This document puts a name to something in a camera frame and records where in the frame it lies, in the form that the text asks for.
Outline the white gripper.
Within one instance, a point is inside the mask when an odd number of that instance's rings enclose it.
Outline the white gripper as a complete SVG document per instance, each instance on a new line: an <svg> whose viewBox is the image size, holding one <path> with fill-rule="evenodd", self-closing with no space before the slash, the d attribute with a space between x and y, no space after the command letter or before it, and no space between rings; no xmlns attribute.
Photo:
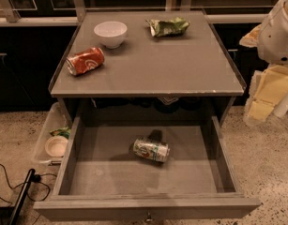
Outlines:
<svg viewBox="0 0 288 225"><path fill-rule="evenodd" d="M244 109L248 126L263 123L288 95L288 0L279 0L263 20L251 29L239 44L257 46L258 55L270 64L263 72L256 70L250 82Z"/></svg>

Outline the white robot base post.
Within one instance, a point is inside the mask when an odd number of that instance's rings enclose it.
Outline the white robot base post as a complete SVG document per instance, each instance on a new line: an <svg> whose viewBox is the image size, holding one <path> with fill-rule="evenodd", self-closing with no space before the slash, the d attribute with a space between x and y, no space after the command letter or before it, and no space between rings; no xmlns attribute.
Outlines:
<svg viewBox="0 0 288 225"><path fill-rule="evenodd" d="M273 113L277 117L283 117L288 112L288 94L276 106Z"/></svg>

